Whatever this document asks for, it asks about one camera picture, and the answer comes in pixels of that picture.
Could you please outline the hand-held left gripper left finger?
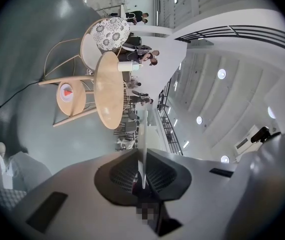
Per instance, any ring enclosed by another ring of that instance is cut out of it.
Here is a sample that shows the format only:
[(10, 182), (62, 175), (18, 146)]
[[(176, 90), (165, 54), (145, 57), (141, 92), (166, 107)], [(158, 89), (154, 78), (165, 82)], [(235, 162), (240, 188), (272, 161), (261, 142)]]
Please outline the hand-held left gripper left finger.
[[(129, 154), (116, 151), (63, 168), (26, 194), (12, 210), (13, 224), (29, 240), (155, 240), (157, 235), (138, 218), (135, 207), (116, 206), (95, 187), (95, 173), (102, 165)], [(27, 221), (54, 192), (67, 197), (40, 232)]]

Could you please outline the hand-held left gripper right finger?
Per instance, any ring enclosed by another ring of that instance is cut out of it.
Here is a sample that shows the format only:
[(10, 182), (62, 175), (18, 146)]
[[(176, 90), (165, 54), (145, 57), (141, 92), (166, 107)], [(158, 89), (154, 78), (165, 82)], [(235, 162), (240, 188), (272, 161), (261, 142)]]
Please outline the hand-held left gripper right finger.
[(161, 236), (162, 240), (247, 240), (254, 230), (250, 221), (250, 182), (254, 155), (240, 163), (227, 164), (171, 154), (157, 149), (148, 153), (170, 166), (187, 171), (177, 174), (168, 191), (189, 187), (176, 200), (164, 203), (170, 219), (180, 227)]

